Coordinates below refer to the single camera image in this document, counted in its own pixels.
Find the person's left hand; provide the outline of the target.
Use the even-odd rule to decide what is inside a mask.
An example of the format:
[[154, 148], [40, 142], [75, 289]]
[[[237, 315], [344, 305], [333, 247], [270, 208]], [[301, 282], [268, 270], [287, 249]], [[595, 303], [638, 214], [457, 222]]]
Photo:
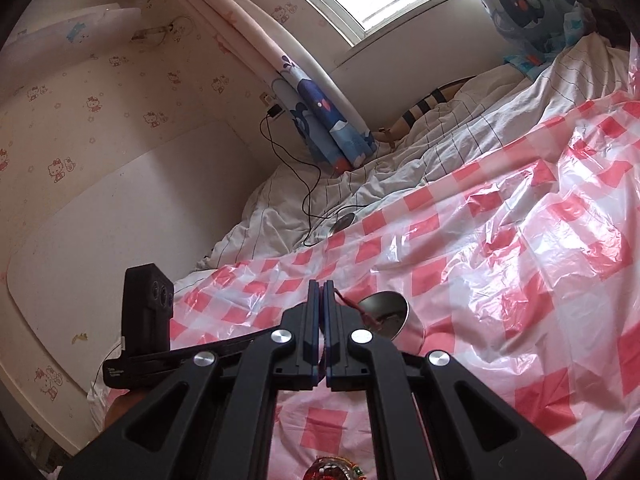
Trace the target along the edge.
[[116, 398], [106, 412], [103, 429], [107, 430], [116, 420], [119, 420], [136, 404], [143, 400], [147, 394], [146, 391], [129, 391]]

